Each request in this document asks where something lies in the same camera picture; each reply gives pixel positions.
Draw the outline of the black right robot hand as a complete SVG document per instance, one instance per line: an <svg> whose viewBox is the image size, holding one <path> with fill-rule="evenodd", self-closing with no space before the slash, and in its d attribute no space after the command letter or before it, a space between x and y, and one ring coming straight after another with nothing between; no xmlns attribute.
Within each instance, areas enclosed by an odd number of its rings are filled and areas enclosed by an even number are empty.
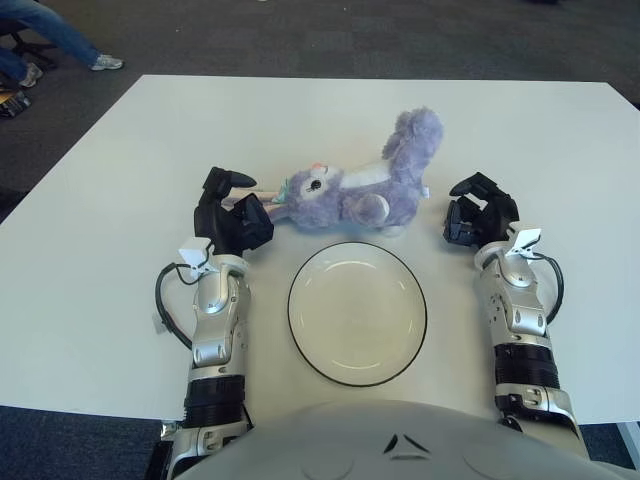
<svg viewBox="0 0 640 480"><path fill-rule="evenodd" d="M480 172L454 185L444 221L444 239L465 247L506 241L513 222L519 220L514 199Z"/></svg>

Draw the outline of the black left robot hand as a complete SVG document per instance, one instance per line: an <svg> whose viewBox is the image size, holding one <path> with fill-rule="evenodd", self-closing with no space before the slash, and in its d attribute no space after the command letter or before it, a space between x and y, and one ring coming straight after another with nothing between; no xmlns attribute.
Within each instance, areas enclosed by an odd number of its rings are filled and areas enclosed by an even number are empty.
<svg viewBox="0 0 640 480"><path fill-rule="evenodd" d="M245 250L255 250L272 240L274 225L255 193L235 201L230 210L222 205L233 188L256 185L248 175L211 168L194 210L194 232L212 242L214 255L241 257Z"/></svg>

